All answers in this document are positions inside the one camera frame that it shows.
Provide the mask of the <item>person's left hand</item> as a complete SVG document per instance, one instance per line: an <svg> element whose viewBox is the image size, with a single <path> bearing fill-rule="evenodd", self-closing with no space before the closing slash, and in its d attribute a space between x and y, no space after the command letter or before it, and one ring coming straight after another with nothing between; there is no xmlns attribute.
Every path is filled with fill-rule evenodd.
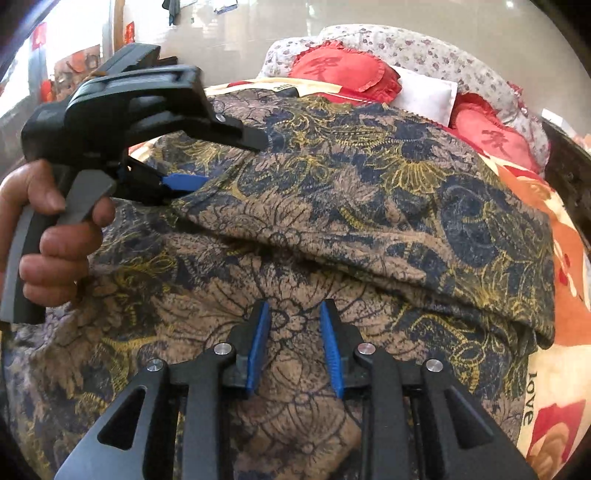
<svg viewBox="0 0 591 480"><path fill-rule="evenodd" d="M47 216L60 214L65 200L57 189L50 164L27 163L10 173L1 184L1 270L6 270L14 230L22 209L30 205ZM39 253L22 257L19 273L24 297L43 307L58 307L74 300L77 283L89 275L88 257L102 244L102 229L115 217L110 198L100 199L89 220L47 229Z"/></svg>

